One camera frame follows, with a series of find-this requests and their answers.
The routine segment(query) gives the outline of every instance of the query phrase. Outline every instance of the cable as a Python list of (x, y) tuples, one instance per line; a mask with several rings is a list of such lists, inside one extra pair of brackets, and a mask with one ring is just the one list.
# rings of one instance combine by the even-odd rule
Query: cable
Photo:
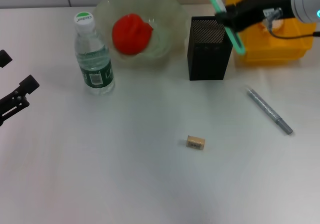
[(282, 39), (282, 40), (295, 40), (295, 39), (301, 39), (301, 38), (307, 38), (307, 37), (320, 37), (320, 32), (313, 32), (312, 34), (308, 34), (308, 35), (289, 36), (289, 37), (276, 35), (272, 31), (273, 20), (281, 18), (282, 15), (283, 15), (282, 9), (277, 8), (274, 12), (272, 12), (269, 16), (266, 17), (267, 29), (273, 37), (275, 37), (277, 39)]
[(295, 39), (300, 39), (300, 38), (306, 38), (306, 37), (320, 37), (320, 36), (314, 36), (313, 34), (310, 34), (310, 35), (300, 35), (300, 36), (290, 36), (290, 37), (285, 37), (285, 36), (278, 36), (278, 35), (275, 35), (274, 32), (272, 32), (272, 30), (269, 30), (269, 33), (277, 38), (277, 39), (282, 39), (282, 40), (295, 40)]

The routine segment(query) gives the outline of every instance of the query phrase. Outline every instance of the glass bowl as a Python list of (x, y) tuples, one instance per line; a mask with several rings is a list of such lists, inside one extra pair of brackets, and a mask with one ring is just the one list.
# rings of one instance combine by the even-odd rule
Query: glass bowl
[[(153, 27), (148, 46), (136, 55), (117, 51), (112, 41), (112, 28), (128, 14), (138, 14)], [(109, 47), (111, 58), (126, 66), (164, 64), (175, 51), (184, 48), (188, 15), (176, 0), (102, 0), (93, 12), (96, 28)]]

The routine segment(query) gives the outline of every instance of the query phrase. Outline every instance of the red ball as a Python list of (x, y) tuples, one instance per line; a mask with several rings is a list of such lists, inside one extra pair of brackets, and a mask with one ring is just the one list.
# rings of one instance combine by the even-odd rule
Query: red ball
[(119, 52), (135, 55), (147, 47), (152, 31), (153, 28), (144, 23), (139, 15), (126, 15), (113, 26), (113, 44)]

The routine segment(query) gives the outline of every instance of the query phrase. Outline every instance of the black bracket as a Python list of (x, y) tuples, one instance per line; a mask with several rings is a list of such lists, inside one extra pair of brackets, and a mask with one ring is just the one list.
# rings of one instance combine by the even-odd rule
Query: black bracket
[[(0, 67), (6, 66), (12, 61), (11, 57), (4, 51), (0, 51)], [(26, 99), (26, 94), (31, 94), (39, 87), (39, 83), (29, 75), (26, 77), (12, 93), (0, 99), (0, 126), (19, 111), (30, 104)]]

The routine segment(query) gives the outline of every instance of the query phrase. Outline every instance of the white bottle cap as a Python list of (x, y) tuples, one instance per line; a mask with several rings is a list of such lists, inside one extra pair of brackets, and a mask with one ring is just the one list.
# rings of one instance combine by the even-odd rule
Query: white bottle cap
[(94, 16), (91, 13), (80, 12), (74, 17), (75, 29), (78, 33), (90, 33), (96, 27), (94, 20)]

